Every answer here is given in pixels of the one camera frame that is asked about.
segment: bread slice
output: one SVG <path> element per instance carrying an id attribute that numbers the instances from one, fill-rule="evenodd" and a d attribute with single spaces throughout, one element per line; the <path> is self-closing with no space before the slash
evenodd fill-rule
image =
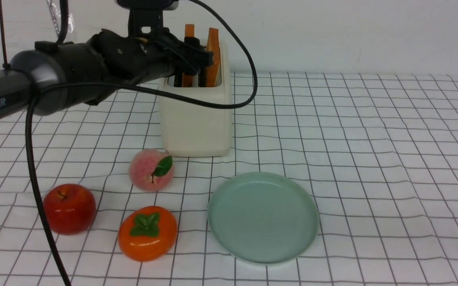
<path id="1" fill-rule="evenodd" d="M 185 25 L 185 38 L 187 37 L 194 37 L 195 36 L 195 27 L 194 24 L 186 24 Z M 193 76 L 183 74 L 183 79 L 182 79 L 182 87 L 192 87 L 193 84 Z"/>
<path id="2" fill-rule="evenodd" d="M 215 87 L 217 85 L 220 70 L 220 43 L 218 40 L 218 29 L 210 28 L 206 50 L 213 52 L 213 65 L 206 68 L 206 87 Z"/>

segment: persimmon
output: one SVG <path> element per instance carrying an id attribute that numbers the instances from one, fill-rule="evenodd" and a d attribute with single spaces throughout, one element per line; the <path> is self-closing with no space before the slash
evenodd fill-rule
<path id="1" fill-rule="evenodd" d="M 118 244 L 124 255 L 138 262 L 155 260 L 176 242 L 178 223 L 165 208 L 148 206 L 127 217 L 118 231 Z"/>

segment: artificial peach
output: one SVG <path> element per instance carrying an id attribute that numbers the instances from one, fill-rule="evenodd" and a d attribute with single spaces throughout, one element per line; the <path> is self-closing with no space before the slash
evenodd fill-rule
<path id="1" fill-rule="evenodd" d="M 167 152 L 145 149 L 134 156 L 128 168 L 134 186 L 145 191 L 159 191 L 173 179 L 173 158 Z"/>

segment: persimmon calyx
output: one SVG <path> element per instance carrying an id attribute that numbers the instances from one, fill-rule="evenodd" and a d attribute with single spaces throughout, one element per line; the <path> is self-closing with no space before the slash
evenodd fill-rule
<path id="1" fill-rule="evenodd" d="M 149 236 L 157 237 L 160 230 L 158 229 L 159 213 L 138 214 L 134 218 L 134 226 L 130 230 L 131 236 Z"/>

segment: grid tablecloth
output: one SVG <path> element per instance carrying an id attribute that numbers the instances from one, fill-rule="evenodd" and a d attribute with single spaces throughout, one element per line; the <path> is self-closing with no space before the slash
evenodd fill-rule
<path id="1" fill-rule="evenodd" d="M 252 90 L 233 73 L 235 100 Z M 176 159 L 171 185 L 132 187 L 127 168 L 161 148 L 156 96 L 120 91 L 97 107 L 35 117 L 41 191 L 93 190 L 88 232 L 56 242 L 74 285 L 311 286 L 458 284 L 458 76 L 260 73 L 237 109 L 230 153 Z M 157 83 L 146 84 L 158 87 Z M 61 285 L 27 177 L 21 112 L 0 120 L 0 285 Z M 298 259 L 251 267 L 215 241 L 210 194 L 260 170 L 313 196 L 321 230 Z M 171 251 L 145 264 L 122 255 L 116 234 L 133 210 L 160 205 L 179 222 Z"/>

